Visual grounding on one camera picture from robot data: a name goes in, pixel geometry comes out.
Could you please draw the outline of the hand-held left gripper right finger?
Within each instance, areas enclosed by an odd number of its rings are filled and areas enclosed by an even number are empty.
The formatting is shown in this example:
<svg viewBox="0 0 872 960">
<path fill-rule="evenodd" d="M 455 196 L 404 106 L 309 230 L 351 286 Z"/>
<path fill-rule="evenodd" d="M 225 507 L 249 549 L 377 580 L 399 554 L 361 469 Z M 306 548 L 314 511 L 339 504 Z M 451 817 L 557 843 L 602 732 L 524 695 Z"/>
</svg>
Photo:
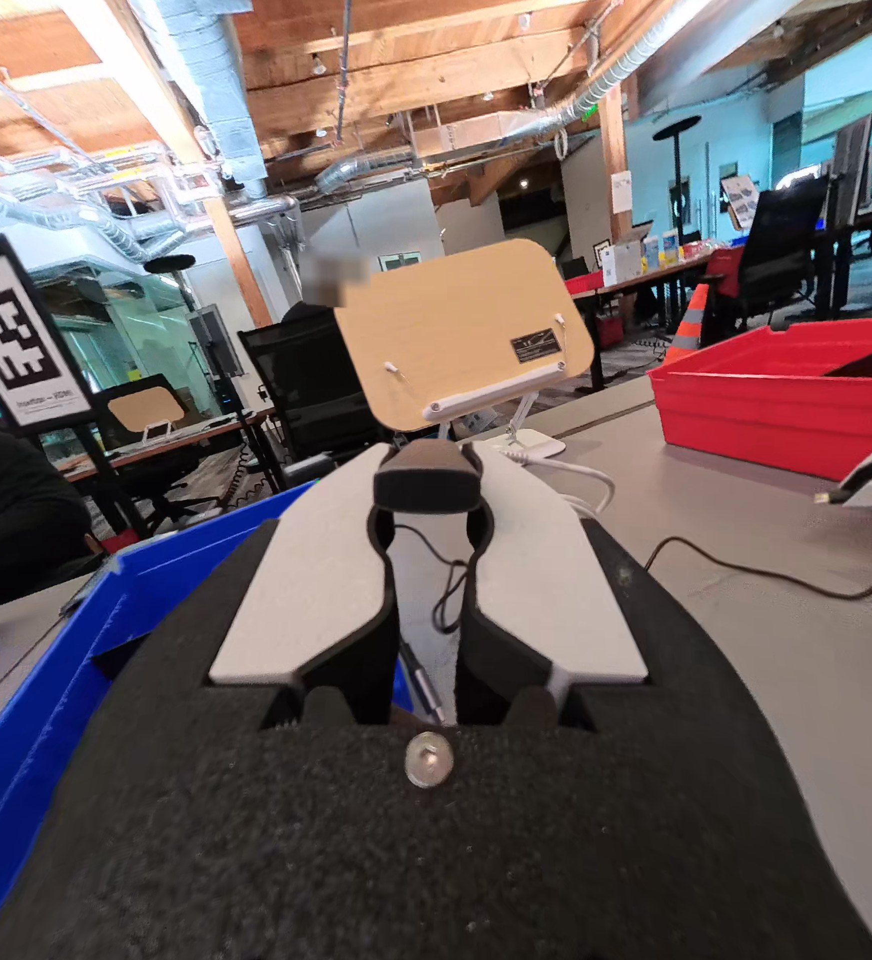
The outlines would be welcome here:
<svg viewBox="0 0 872 960">
<path fill-rule="evenodd" d="M 462 453 L 480 471 L 460 609 L 457 721 L 502 723 L 529 688 L 557 713 L 579 687 L 641 686 L 648 667 L 589 537 L 594 519 L 484 442 Z"/>
</svg>

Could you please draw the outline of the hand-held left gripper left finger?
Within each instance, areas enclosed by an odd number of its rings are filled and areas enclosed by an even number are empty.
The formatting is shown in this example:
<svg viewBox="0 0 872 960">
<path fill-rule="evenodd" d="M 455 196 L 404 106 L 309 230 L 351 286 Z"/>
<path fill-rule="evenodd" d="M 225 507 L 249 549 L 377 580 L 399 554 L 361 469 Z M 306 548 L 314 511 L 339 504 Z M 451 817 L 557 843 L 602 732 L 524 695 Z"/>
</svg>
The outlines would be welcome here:
<svg viewBox="0 0 872 960">
<path fill-rule="evenodd" d="M 378 443 L 311 486 L 282 514 L 209 668 L 220 688 L 333 688 L 358 724 L 390 721 L 400 619 L 375 506 Z"/>
</svg>

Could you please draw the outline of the dark grey USB hub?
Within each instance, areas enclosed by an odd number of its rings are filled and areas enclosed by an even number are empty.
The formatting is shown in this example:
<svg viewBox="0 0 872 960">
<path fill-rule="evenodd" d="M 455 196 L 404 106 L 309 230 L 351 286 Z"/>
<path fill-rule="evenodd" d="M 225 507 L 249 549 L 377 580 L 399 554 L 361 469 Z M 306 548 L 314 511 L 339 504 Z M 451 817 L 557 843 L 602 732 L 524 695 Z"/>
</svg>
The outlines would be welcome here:
<svg viewBox="0 0 872 960">
<path fill-rule="evenodd" d="M 393 514 L 468 514 L 482 504 L 483 470 L 471 443 L 419 438 L 383 458 L 372 479 L 373 505 Z"/>
</svg>

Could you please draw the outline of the grey desk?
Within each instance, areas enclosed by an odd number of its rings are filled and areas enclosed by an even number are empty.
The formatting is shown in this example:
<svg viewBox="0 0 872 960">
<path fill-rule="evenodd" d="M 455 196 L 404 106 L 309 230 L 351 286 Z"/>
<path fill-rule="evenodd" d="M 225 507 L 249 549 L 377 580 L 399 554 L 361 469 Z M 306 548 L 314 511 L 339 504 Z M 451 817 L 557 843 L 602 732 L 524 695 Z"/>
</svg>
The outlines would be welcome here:
<svg viewBox="0 0 872 960">
<path fill-rule="evenodd" d="M 665 443 L 648 379 L 556 410 L 647 680 L 444 737 L 209 667 L 265 522 L 146 635 L 0 908 L 0 958 L 872 958 L 872 514 Z"/>
</svg>

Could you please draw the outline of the grey pen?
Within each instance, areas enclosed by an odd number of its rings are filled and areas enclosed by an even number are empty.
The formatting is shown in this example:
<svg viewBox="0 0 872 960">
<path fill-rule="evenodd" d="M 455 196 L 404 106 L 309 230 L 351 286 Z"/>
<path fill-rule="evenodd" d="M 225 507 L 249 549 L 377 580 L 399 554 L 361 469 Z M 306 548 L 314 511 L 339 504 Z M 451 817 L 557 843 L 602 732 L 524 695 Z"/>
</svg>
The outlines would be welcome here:
<svg viewBox="0 0 872 960">
<path fill-rule="evenodd" d="M 442 700 L 413 648 L 399 639 L 399 655 L 418 702 L 427 718 L 439 727 L 447 725 L 447 716 Z"/>
</svg>

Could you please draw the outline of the black office chair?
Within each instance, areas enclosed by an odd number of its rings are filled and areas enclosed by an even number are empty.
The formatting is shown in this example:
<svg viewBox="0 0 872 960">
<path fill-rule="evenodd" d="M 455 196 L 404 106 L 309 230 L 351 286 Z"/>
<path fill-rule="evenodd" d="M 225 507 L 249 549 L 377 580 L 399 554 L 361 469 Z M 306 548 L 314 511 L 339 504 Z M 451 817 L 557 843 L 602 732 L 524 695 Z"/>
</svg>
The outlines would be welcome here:
<svg viewBox="0 0 872 960">
<path fill-rule="evenodd" d="M 828 178 L 805 178 L 761 193 L 742 246 L 718 249 L 706 265 L 703 345 L 729 339 L 748 320 L 789 305 L 813 277 L 812 252 Z"/>
<path fill-rule="evenodd" d="M 292 463 L 324 454 L 341 465 L 393 441 L 370 411 L 332 308 L 298 302 L 280 322 L 238 338 L 272 400 Z"/>
</svg>

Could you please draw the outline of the wooden table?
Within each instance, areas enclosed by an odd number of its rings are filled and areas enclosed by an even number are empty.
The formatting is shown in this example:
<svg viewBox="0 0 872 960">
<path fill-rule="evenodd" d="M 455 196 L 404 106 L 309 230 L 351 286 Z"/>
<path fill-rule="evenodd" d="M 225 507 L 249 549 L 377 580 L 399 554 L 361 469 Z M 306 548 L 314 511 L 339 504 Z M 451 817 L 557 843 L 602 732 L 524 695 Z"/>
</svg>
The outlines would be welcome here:
<svg viewBox="0 0 872 960">
<path fill-rule="evenodd" d="M 705 276 L 702 282 L 719 283 L 723 274 L 735 274 L 737 272 L 744 250 L 744 245 L 718 246 L 707 249 L 698 253 L 694 258 L 675 265 L 647 271 L 630 280 L 604 285 L 600 288 L 593 287 L 586 294 L 576 294 L 575 298 L 581 301 L 586 297 L 593 297 L 596 299 L 596 303 L 600 305 L 602 302 L 607 303 L 614 297 L 636 294 L 643 287 L 658 288 L 658 317 L 662 334 L 653 342 L 653 346 L 658 351 L 663 350 L 665 352 L 675 336 L 671 328 L 679 326 L 686 310 L 686 307 L 682 306 L 681 294 L 681 283 L 686 279 L 686 276 L 698 270 L 705 270 L 706 265 L 715 258 L 718 270 L 714 274 Z"/>
<path fill-rule="evenodd" d="M 251 461 L 256 462 L 272 492 L 278 492 L 277 463 L 271 457 L 265 426 L 271 426 L 274 408 L 228 416 L 103 452 L 108 473 L 100 474 L 88 455 L 60 462 L 58 468 L 82 496 L 90 498 L 114 534 L 131 530 L 147 539 L 166 525 L 180 529 L 213 519 L 236 504 L 239 488 Z M 181 496 L 189 478 L 204 460 L 222 451 L 234 438 L 237 453 L 226 474 L 226 486 L 206 496 Z"/>
</svg>

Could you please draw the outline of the orange traffic cone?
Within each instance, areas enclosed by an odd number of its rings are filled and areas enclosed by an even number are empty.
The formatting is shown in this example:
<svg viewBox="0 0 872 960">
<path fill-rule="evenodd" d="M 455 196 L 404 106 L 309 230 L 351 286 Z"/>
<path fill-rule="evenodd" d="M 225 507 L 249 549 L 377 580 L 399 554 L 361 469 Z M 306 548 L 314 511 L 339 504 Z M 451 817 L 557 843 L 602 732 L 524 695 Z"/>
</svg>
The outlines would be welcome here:
<svg viewBox="0 0 872 960">
<path fill-rule="evenodd" d="M 693 291 L 678 329 L 669 343 L 662 366 L 667 367 L 695 354 L 701 347 L 709 284 L 700 283 Z"/>
</svg>

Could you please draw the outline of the blue plastic bin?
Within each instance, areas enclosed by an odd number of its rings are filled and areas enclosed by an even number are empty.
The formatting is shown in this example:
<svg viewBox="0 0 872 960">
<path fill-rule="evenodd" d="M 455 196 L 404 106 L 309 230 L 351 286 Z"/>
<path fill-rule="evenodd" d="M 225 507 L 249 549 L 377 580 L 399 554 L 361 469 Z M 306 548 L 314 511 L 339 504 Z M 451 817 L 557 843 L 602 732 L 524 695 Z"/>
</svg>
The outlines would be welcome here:
<svg viewBox="0 0 872 960">
<path fill-rule="evenodd" d="M 0 716 L 0 927 L 200 939 L 274 915 L 369 806 L 398 726 L 342 694 L 219 687 L 209 668 L 282 514 L 308 491 L 130 549 Z"/>
</svg>

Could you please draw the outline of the black floor lamp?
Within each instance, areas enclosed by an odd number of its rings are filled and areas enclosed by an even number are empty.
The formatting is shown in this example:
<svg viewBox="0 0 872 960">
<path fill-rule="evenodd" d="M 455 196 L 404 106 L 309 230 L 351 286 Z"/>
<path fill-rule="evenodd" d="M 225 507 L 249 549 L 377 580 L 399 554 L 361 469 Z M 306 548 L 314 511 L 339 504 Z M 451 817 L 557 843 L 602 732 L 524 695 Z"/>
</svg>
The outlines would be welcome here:
<svg viewBox="0 0 872 960">
<path fill-rule="evenodd" d="M 175 283 L 187 310 L 194 312 L 200 305 L 193 294 L 186 272 L 195 264 L 196 258 L 191 254 L 172 253 L 147 260 L 143 268 L 152 276 Z"/>
<path fill-rule="evenodd" d="M 668 126 L 658 129 L 653 134 L 655 142 L 670 141 L 672 143 L 674 164 L 674 185 L 668 189 L 669 209 L 672 213 L 673 224 L 677 231 L 679 244 L 684 244 L 686 224 L 686 204 L 684 177 L 682 172 L 682 135 L 692 130 L 702 121 L 700 114 L 686 116 Z"/>
</svg>

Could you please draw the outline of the black and white tag sign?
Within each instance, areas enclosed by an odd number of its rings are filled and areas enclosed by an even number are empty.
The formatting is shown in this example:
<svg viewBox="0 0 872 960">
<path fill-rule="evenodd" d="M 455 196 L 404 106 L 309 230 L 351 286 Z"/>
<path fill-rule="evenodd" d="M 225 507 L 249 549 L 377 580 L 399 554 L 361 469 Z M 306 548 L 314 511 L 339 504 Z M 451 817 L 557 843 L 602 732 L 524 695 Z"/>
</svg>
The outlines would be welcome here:
<svg viewBox="0 0 872 960">
<path fill-rule="evenodd" d="M 151 536 L 92 433 L 98 414 L 82 373 L 9 239 L 0 234 L 0 419 L 17 437 L 37 442 L 74 432 L 99 487 L 139 540 Z"/>
</svg>

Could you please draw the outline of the white square air duct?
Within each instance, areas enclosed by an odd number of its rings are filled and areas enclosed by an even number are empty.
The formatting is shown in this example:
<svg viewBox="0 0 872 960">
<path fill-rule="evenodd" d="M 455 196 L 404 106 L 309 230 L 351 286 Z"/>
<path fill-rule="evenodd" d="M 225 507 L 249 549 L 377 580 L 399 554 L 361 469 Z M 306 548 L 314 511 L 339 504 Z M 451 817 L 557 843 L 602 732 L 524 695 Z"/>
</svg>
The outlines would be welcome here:
<svg viewBox="0 0 872 960">
<path fill-rule="evenodd" d="M 211 134 L 223 170 L 254 199 L 266 196 L 266 168 L 250 117 L 241 48 L 232 16 L 251 1 L 131 1 L 162 66 Z"/>
</svg>

